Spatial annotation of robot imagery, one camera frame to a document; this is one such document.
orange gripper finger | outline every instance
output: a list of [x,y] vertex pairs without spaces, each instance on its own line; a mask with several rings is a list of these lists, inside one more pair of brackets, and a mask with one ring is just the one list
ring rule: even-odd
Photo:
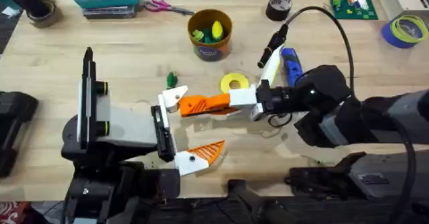
[[182,117],[204,113],[224,115],[236,111],[236,109],[229,107],[229,94],[222,94],[213,97],[182,97],[179,101],[179,108]]
[[208,161],[208,164],[211,165],[221,154],[225,140],[215,142],[213,144],[207,144],[205,146],[200,146],[188,150],[190,153],[194,153],[201,158]]

orange triangle piece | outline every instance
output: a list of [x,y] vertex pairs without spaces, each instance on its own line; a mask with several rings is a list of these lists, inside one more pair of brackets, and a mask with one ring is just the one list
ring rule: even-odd
[[200,146],[188,150],[188,152],[196,154],[200,158],[203,158],[208,161],[208,164],[211,165],[221,154],[225,140],[218,141],[212,144],[207,144],[205,146]]

blue tool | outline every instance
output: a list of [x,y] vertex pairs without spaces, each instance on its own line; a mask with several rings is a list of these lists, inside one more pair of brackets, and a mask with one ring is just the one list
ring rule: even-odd
[[284,60],[284,69],[286,70],[286,80],[289,87],[294,87],[296,79],[302,75],[300,59],[298,59],[298,55],[293,48],[284,48],[282,50],[282,58]]

green toy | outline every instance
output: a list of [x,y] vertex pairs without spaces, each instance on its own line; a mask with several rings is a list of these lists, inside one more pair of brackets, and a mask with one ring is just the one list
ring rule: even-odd
[[201,40],[203,39],[203,37],[204,37],[204,33],[202,33],[202,32],[201,32],[201,31],[199,31],[199,30],[194,30],[194,31],[192,32],[192,36],[193,36],[193,38],[194,38],[195,40],[201,41]]
[[177,82],[177,76],[173,72],[170,72],[167,76],[167,90],[176,87]]
[[210,32],[210,29],[208,29],[208,28],[203,29],[203,32],[204,32],[204,43],[205,43],[205,44],[213,44],[213,43],[216,43],[216,42],[215,42],[214,40],[212,40],[212,38],[211,38],[212,34],[211,34],[211,32]]

cable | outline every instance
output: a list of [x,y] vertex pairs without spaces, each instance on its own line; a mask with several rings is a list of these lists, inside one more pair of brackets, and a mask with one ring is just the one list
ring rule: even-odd
[[416,152],[414,151],[411,138],[407,133],[405,127],[390,114],[383,114],[388,117],[391,122],[395,125],[397,131],[400,133],[402,141],[405,145],[407,152],[407,174],[402,185],[402,191],[399,199],[397,200],[393,211],[390,214],[389,224],[395,224],[399,221],[401,214],[404,211],[405,206],[410,201],[411,192],[413,189],[414,182],[416,181]]
[[273,124],[271,122],[274,117],[278,117],[280,119],[280,118],[283,118],[285,116],[283,116],[283,117],[280,117],[279,115],[271,115],[271,116],[269,116],[269,118],[268,118],[268,124],[270,124],[272,127],[275,127],[275,128],[281,128],[281,127],[287,125],[288,123],[290,123],[292,121],[292,114],[291,113],[289,113],[289,119],[286,120],[286,122],[278,124],[278,125],[275,125],[275,124]]
[[64,198],[64,205],[62,206],[61,217],[60,217],[60,224],[66,224],[66,208],[67,208],[68,198],[69,197],[70,197],[70,193],[67,191],[66,197]]
[[233,224],[237,224],[220,206],[218,203],[215,203],[217,209],[224,215],[226,216],[230,222],[232,222]]
[[57,203],[55,203],[54,205],[52,205],[47,211],[45,211],[43,213],[43,216],[45,216],[46,214],[48,214],[48,212],[50,212],[53,208],[55,208],[56,206],[58,206],[58,204],[62,203],[63,201],[58,201]]
[[249,220],[249,223],[250,224],[255,224],[255,222],[253,221],[253,218],[252,218],[252,213],[248,209],[246,202],[242,198],[237,198],[237,200],[239,201],[240,205],[243,207],[243,210],[244,210],[244,212],[246,214],[246,217]]
[[286,19],[286,21],[285,21],[284,24],[285,25],[289,25],[289,23],[292,22],[292,20],[294,20],[298,15],[300,15],[302,12],[308,11],[308,10],[317,10],[317,11],[320,11],[320,12],[326,14],[331,20],[334,21],[335,25],[340,30],[341,36],[343,37],[344,44],[346,46],[347,56],[349,57],[349,64],[350,64],[350,89],[351,89],[351,92],[352,92],[352,97],[355,97],[355,81],[354,81],[354,77],[355,77],[355,64],[353,62],[353,55],[351,54],[351,47],[350,47],[349,39],[347,38],[347,35],[344,32],[343,27],[341,26],[340,22],[335,18],[335,16],[333,16],[329,11],[327,11],[324,8],[321,8],[321,7],[318,7],[318,6],[308,6],[308,7],[304,7],[302,9],[298,10],[297,12],[295,12],[293,15],[291,15],[289,18]]
[[147,224],[149,223],[149,219],[150,219],[150,215],[152,214],[152,211],[157,207],[157,204],[152,205],[146,215],[145,221],[143,222],[143,224]]
[[[201,207],[206,207],[206,206],[213,205],[213,204],[219,204],[219,203],[221,203],[227,199],[228,199],[228,197],[222,198],[221,200],[209,201],[207,203],[203,203],[201,205],[195,206],[194,208],[192,208],[192,210],[197,210]],[[182,208],[158,208],[158,210],[160,210],[160,211],[185,211]]]

